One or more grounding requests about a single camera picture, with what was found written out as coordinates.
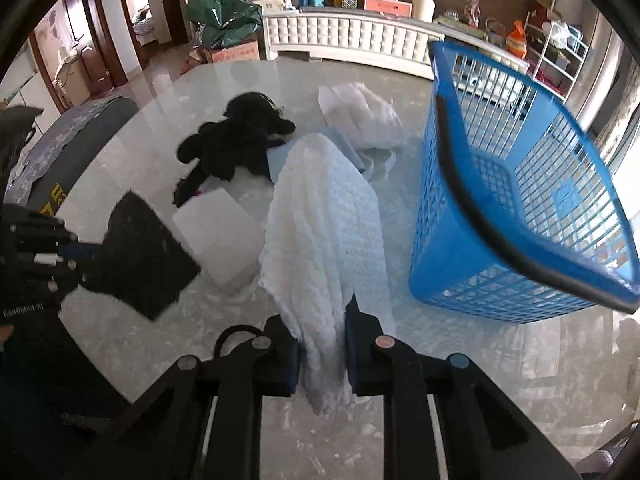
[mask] basket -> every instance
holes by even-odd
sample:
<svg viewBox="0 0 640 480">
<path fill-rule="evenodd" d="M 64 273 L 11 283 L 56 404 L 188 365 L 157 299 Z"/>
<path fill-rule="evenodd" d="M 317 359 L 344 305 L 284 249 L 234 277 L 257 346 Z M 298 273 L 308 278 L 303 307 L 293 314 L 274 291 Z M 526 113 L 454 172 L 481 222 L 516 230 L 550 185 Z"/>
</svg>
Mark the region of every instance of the basket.
<svg viewBox="0 0 640 480">
<path fill-rule="evenodd" d="M 456 44 L 430 50 L 412 294 L 517 323 L 633 313 L 638 254 L 593 143 L 539 83 Z"/>
</svg>

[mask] green plastic bag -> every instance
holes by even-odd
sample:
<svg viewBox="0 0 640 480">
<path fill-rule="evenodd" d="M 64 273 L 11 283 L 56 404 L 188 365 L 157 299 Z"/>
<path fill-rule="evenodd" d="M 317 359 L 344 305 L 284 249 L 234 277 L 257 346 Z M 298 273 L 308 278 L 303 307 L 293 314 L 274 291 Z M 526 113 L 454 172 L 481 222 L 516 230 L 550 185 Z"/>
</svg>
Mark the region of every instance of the green plastic bag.
<svg viewBox="0 0 640 480">
<path fill-rule="evenodd" d="M 189 0 L 185 14 L 205 26 L 205 48 L 236 46 L 262 27 L 262 7 L 242 0 Z"/>
</svg>

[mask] orange plastic bag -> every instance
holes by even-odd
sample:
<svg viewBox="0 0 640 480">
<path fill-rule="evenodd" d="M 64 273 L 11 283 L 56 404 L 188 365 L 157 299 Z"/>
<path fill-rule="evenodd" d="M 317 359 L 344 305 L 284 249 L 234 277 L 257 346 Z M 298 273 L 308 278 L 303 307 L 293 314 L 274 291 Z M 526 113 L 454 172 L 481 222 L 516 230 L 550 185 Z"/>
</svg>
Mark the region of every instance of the orange plastic bag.
<svg viewBox="0 0 640 480">
<path fill-rule="evenodd" d="M 521 59 L 527 55 L 527 37 L 524 34 L 522 22 L 513 22 L 515 30 L 507 36 L 507 50 Z"/>
</svg>

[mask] pink drawer box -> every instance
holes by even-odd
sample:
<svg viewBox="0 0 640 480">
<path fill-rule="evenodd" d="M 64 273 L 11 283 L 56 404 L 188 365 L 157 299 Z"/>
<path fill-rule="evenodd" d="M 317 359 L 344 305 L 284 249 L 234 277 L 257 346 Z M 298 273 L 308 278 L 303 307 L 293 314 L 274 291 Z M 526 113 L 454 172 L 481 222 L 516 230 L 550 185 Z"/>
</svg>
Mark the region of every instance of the pink drawer box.
<svg viewBox="0 0 640 480">
<path fill-rule="evenodd" d="M 400 0 L 364 0 L 365 10 L 411 17 L 412 4 Z"/>
</svg>

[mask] light blue cloth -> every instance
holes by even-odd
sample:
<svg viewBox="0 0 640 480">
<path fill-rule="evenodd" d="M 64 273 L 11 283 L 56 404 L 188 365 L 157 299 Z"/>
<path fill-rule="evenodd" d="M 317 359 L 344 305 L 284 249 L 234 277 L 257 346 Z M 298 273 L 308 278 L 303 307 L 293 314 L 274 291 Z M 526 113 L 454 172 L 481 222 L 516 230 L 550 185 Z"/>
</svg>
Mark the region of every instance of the light blue cloth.
<svg viewBox="0 0 640 480">
<path fill-rule="evenodd" d="M 365 169 L 366 166 L 364 162 L 362 161 L 358 153 L 356 153 L 356 150 L 353 149 L 353 146 L 346 136 L 344 136 L 335 128 L 324 128 L 319 133 L 323 134 L 327 139 L 334 143 L 340 150 L 340 152 L 345 157 L 347 157 L 359 171 L 363 171 Z M 291 151 L 293 145 L 297 142 L 297 140 L 298 139 L 292 140 L 291 142 L 287 142 L 282 146 L 278 146 L 277 148 L 269 148 L 267 150 L 269 175 L 271 176 L 271 180 L 274 184 L 278 181 L 280 172 L 282 171 L 282 168 L 287 161 L 287 156 L 289 155 L 289 152 Z"/>
</svg>

